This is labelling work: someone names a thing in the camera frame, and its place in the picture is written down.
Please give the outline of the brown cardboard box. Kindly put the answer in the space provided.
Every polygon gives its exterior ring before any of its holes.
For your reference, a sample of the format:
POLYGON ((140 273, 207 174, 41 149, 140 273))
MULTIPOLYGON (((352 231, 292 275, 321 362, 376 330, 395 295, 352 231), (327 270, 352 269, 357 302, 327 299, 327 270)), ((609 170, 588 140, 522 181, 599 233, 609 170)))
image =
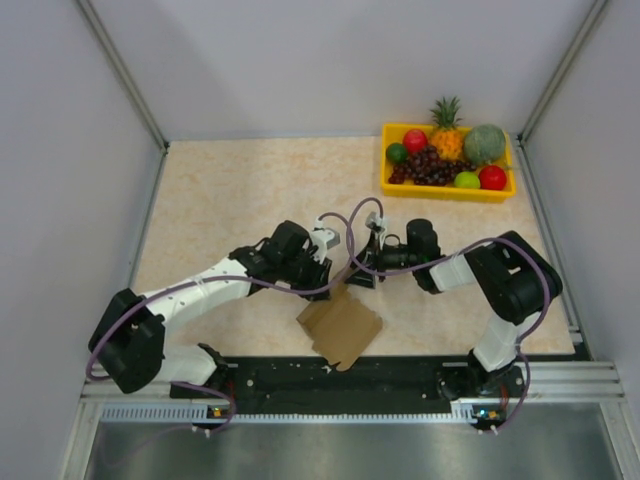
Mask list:
POLYGON ((312 349, 339 372, 349 370, 383 329, 382 318, 343 281, 328 300, 311 302, 296 318, 312 349))

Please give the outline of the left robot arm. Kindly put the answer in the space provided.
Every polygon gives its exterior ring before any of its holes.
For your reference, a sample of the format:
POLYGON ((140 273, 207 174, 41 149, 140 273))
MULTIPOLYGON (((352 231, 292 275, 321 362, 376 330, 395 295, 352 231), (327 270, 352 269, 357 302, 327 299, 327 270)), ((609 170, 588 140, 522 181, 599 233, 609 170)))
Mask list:
POLYGON ((309 301, 329 296, 328 252, 339 234, 317 220, 312 230, 285 220, 254 245, 234 249, 204 271, 163 289, 137 294, 126 288, 109 302, 92 334, 86 376, 100 365, 104 379, 124 394, 158 381, 194 385, 205 396, 226 387, 225 363, 207 344, 172 346, 169 337, 213 309, 263 289, 290 292, 309 301))

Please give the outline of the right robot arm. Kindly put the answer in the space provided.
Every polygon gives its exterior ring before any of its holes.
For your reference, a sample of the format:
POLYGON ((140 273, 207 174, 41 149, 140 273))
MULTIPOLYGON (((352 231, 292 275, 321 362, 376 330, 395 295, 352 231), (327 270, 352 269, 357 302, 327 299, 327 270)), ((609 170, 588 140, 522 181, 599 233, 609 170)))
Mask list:
POLYGON ((351 263, 345 282, 374 289, 395 272, 409 272, 424 291, 438 295, 476 284, 492 309, 484 334, 463 369, 440 374, 442 392, 457 398, 468 391, 487 396, 513 366, 519 346, 563 290, 555 269, 517 232, 508 231, 461 253, 445 256, 426 219, 406 225, 406 241, 389 245, 383 221, 372 217, 366 246, 351 263))

